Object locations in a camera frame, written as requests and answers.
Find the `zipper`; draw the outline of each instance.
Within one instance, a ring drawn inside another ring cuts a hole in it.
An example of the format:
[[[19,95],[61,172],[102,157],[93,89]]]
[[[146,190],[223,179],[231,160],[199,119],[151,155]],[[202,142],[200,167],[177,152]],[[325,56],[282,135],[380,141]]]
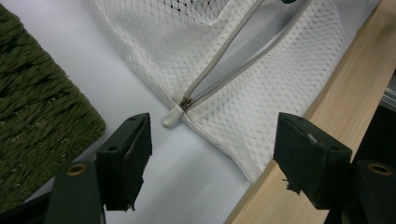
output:
[[[228,47],[230,47],[231,43],[235,39],[235,37],[239,34],[239,32],[244,28],[248,20],[253,16],[254,12],[259,8],[259,6],[264,2],[264,0],[256,2],[253,7],[250,9],[250,11],[247,13],[244,19],[238,24],[238,26],[235,28],[234,32],[232,35],[227,39],[227,41],[224,43],[224,45],[220,48],[218,53],[215,55],[213,60],[210,62],[210,64],[206,67],[206,69],[201,73],[198,78],[196,78],[192,84],[189,86],[187,91],[185,92],[183,99],[181,100],[180,104],[175,106],[173,109],[171,109],[168,113],[163,116],[163,125],[167,128],[173,127],[176,122],[180,119],[180,117],[183,115],[183,113],[187,112],[188,109],[194,108],[201,102],[205,101],[207,98],[209,98],[211,95],[213,95],[215,92],[223,88],[225,85],[227,85],[229,82],[231,82],[234,78],[245,72],[251,65],[253,65],[255,62],[257,62],[261,57],[263,57],[265,54],[267,54],[271,49],[274,48],[289,32],[291,27],[297,22],[297,20],[300,18],[300,16],[303,14],[309,3],[312,2],[312,0],[306,0],[303,4],[303,6],[298,10],[296,15],[293,17],[291,22],[288,24],[288,26],[284,29],[284,31],[281,32],[279,36],[276,37],[276,40],[273,41],[267,48],[263,49],[262,52],[257,53],[254,55],[251,59],[249,59],[245,65],[241,66],[240,68],[235,69],[232,71],[232,74],[226,78],[224,81],[222,81],[219,85],[214,85],[213,88],[209,88],[207,91],[204,91],[200,96],[197,97],[196,100],[191,99],[191,95],[194,92],[194,90],[198,87],[198,85],[209,75],[209,73],[213,70],[213,68],[218,64],[220,61],[221,57],[224,55],[225,51],[227,50]]]

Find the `woven texture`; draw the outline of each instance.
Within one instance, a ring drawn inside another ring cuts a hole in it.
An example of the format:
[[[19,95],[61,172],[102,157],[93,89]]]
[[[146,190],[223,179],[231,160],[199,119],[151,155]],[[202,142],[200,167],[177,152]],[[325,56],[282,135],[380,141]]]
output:
[[[256,3],[255,15],[238,35],[243,38],[237,36],[224,54],[231,60],[221,59],[202,83],[227,75],[224,64],[243,65],[249,57],[244,40],[251,38],[255,45],[276,28],[274,23],[281,29],[290,15],[299,15],[273,49],[182,117],[255,181],[272,159],[277,113],[304,114],[363,23],[368,1],[86,2],[121,57],[170,108],[180,103]],[[303,14],[296,13],[293,7],[305,2]]]
[[[0,5],[0,212],[23,203],[98,139],[105,123]]]

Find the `zipper slider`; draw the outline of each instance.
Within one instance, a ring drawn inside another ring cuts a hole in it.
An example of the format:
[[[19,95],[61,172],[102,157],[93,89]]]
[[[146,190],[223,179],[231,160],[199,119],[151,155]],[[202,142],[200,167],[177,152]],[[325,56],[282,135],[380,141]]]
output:
[[[179,105],[175,106],[163,116],[163,126],[172,128],[190,105],[192,105],[192,99],[187,96],[183,97]]]

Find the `brass screw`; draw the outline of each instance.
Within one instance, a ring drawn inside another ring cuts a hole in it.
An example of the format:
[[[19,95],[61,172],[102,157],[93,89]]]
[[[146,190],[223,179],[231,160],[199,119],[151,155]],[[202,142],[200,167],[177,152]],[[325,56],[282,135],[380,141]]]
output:
[[[393,175],[393,171],[385,165],[370,163],[369,169],[379,175]]]

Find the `screw hole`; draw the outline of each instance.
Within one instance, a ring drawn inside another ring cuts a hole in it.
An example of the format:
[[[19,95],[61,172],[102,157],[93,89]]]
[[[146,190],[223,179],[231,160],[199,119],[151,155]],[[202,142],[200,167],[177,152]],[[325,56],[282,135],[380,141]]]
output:
[[[70,167],[67,170],[66,174],[67,175],[80,175],[80,174],[84,173],[85,170],[87,170],[87,166],[86,165],[84,165],[84,164],[76,164],[76,165]]]
[[[371,171],[373,171],[374,173],[377,173],[379,175],[392,175],[393,174],[393,171],[385,165],[371,163],[371,164],[369,164],[369,168]]]
[[[110,147],[108,150],[109,151],[117,151],[117,149],[119,149],[118,147]]]

